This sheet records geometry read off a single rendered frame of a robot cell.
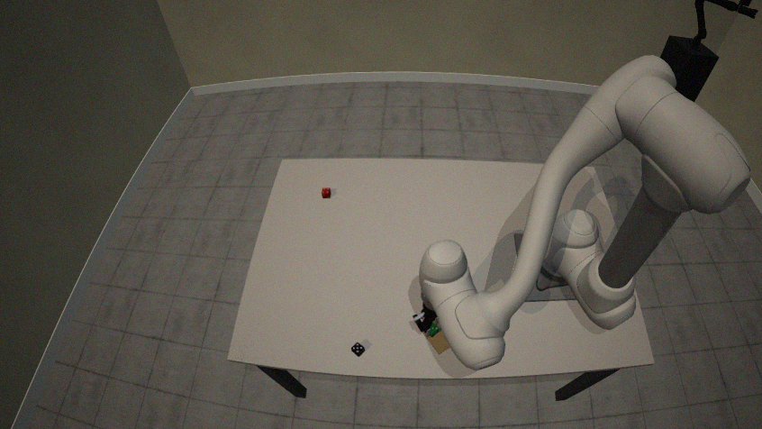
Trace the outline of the tan mat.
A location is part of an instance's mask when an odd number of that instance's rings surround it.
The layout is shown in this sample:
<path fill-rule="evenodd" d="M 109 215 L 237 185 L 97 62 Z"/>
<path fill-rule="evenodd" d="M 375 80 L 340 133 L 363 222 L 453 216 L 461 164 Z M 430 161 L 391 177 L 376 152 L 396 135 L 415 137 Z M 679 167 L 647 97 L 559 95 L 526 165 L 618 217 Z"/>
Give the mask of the tan mat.
<path fill-rule="evenodd" d="M 426 336 L 425 336 L 426 337 Z M 426 337 L 427 338 L 427 337 Z M 433 337 L 428 337 L 428 341 L 431 343 L 433 348 L 436 350 L 438 354 L 441 354 L 442 352 L 446 351 L 449 347 L 448 342 L 446 341 L 443 332 L 436 333 Z"/>

